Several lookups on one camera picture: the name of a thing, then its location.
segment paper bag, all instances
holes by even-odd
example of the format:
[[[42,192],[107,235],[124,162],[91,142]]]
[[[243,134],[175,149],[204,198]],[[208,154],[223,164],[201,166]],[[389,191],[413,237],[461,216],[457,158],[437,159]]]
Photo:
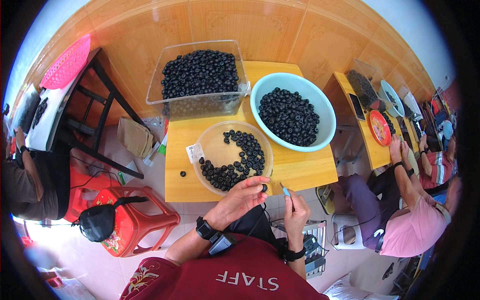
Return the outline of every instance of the paper bag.
[[[156,142],[147,128],[125,117],[120,118],[117,140],[133,155],[141,159],[147,157]]]

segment white plastic stool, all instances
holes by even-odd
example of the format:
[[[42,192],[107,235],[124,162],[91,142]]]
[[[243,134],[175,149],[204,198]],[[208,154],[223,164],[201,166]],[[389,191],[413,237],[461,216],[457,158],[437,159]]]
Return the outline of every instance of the white plastic stool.
[[[338,239],[338,245],[334,245],[334,248],[336,250],[340,249],[352,249],[352,250],[358,250],[358,249],[365,249],[366,247],[363,246],[363,241],[361,239],[361,232],[360,232],[360,226],[358,226],[358,220],[355,215],[350,215],[350,214],[333,214],[332,215],[332,223],[336,224],[336,231],[335,233],[337,235]],[[346,244],[344,240],[344,233],[343,229],[348,227],[352,227],[353,230],[355,230],[355,242],[353,244]]]

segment pink plastic basket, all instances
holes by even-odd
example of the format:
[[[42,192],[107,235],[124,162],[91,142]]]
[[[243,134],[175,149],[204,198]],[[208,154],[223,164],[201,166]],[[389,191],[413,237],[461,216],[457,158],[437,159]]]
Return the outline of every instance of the pink plastic basket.
[[[40,87],[50,90],[64,88],[84,66],[90,52],[90,34],[87,34],[60,55],[40,83]]]

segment purple pants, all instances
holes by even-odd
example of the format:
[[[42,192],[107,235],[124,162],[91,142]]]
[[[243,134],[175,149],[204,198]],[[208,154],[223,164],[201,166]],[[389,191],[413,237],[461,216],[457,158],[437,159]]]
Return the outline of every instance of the purple pants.
[[[375,250],[380,236],[375,238],[373,234],[378,229],[385,230],[388,219],[399,206],[400,190],[396,184],[394,169],[388,168],[368,183],[365,183],[363,177],[358,174],[341,176],[338,178],[338,184],[355,211],[363,245]],[[382,194],[381,200],[377,198],[379,194]]]

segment hand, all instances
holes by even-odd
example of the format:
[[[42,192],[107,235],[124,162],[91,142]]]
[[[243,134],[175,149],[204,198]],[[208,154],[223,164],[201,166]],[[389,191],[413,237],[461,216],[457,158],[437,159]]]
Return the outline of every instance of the hand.
[[[400,156],[400,139],[396,134],[392,135],[392,141],[390,143],[390,147],[388,147],[388,150],[390,151],[390,157],[394,164],[402,161]]]
[[[303,196],[297,196],[292,191],[290,196],[283,196],[285,200],[285,216],[284,225],[287,232],[288,248],[294,252],[299,252],[303,249],[303,227],[310,217],[310,208],[303,199]]]
[[[427,135],[423,134],[420,138],[420,145],[419,145],[420,151],[423,151],[426,146],[427,146]]]
[[[407,144],[407,141],[403,141],[401,144],[402,147],[402,159],[403,161],[408,161],[408,152],[410,151],[410,147]]]
[[[264,176],[252,176],[240,181],[204,217],[216,230],[224,230],[232,222],[240,219],[249,210],[262,204],[267,194],[262,192],[262,183],[270,182]]]
[[[18,126],[17,132],[15,133],[15,143],[19,150],[22,146],[25,146],[25,134],[20,126]]]

